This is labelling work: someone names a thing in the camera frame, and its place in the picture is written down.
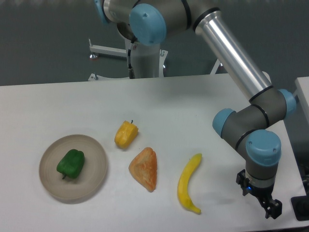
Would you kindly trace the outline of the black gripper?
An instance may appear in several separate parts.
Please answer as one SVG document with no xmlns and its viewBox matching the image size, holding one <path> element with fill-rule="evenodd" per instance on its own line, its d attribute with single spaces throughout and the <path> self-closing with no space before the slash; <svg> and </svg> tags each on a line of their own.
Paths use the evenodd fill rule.
<svg viewBox="0 0 309 232">
<path fill-rule="evenodd" d="M 258 199 L 265 210 L 266 219 L 277 219 L 282 214 L 282 202 L 272 198 L 275 176 L 270 179 L 257 179 L 243 169 L 237 174 L 236 183 L 240 185 L 243 196 L 251 194 Z"/>
</svg>

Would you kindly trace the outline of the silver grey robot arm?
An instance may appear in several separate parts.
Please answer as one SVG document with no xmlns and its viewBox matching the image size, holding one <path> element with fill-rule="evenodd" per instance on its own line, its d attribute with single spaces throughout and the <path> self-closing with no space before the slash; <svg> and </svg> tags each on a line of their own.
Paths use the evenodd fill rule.
<svg viewBox="0 0 309 232">
<path fill-rule="evenodd" d="M 236 182 L 244 195 L 257 198 L 267 218 L 277 218 L 282 204 L 273 199 L 281 141 L 268 127 L 296 109 L 289 91 L 275 89 L 229 31 L 211 0 L 97 0 L 102 23 L 115 23 L 127 40 L 129 78 L 158 77 L 159 48 L 169 36 L 192 29 L 209 45 L 250 105 L 239 112 L 223 109 L 212 126 L 244 159 Z"/>
</svg>

